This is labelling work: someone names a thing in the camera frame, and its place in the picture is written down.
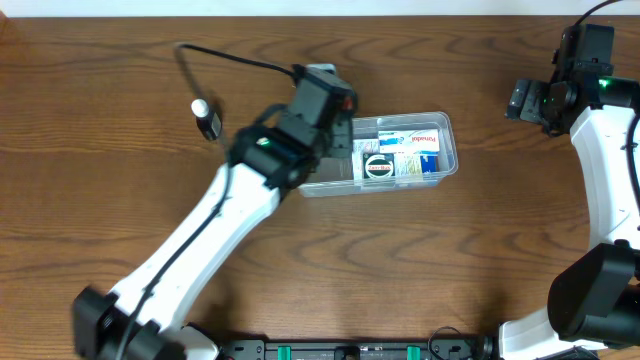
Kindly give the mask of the green Zam-Buk tin box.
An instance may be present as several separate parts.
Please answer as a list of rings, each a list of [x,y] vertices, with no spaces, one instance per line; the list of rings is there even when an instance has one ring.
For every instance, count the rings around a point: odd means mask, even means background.
[[[390,178],[395,174],[393,154],[377,153],[362,155],[362,174],[365,179]]]

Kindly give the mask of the dark bottle with white cap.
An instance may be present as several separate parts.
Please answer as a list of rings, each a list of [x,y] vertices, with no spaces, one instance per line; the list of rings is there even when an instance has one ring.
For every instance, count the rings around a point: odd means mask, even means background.
[[[191,111],[204,138],[208,141],[217,140],[222,129],[222,122],[218,114],[204,99],[194,100],[191,103]]]

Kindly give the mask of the clear plastic container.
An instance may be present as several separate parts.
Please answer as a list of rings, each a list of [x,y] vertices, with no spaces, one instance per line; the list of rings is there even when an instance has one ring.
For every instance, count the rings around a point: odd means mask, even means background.
[[[444,112],[356,118],[349,158],[324,159],[300,186],[305,197],[433,187],[458,169],[451,122]]]

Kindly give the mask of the white blue medicine box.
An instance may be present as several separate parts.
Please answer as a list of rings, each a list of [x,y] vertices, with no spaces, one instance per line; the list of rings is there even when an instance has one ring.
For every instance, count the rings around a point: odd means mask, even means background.
[[[362,174],[362,155],[383,153],[377,139],[356,139],[353,143],[352,170],[356,181],[366,180]],[[390,178],[421,176],[437,171],[437,157],[426,154],[386,153],[394,155],[395,174]]]

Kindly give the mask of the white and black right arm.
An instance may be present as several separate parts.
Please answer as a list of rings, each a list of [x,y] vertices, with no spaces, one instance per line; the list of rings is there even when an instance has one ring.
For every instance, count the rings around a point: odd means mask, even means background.
[[[584,177],[587,253],[552,282],[544,308],[502,324],[502,359],[576,359],[639,343],[639,84],[586,76],[544,104],[569,124]]]

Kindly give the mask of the white blue Panadol box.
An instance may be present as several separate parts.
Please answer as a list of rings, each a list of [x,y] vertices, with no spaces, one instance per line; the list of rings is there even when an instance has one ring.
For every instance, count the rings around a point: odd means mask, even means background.
[[[439,131],[379,131],[379,150],[383,153],[436,154],[440,151]]]

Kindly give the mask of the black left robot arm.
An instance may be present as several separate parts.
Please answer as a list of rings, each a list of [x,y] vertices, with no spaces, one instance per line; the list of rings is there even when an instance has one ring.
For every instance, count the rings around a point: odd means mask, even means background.
[[[169,238],[106,294],[85,288],[72,304],[83,359],[217,359],[219,346],[185,322],[233,250],[303,184],[324,158],[352,153],[357,96],[331,64],[297,65],[288,105],[239,130],[213,182]]]

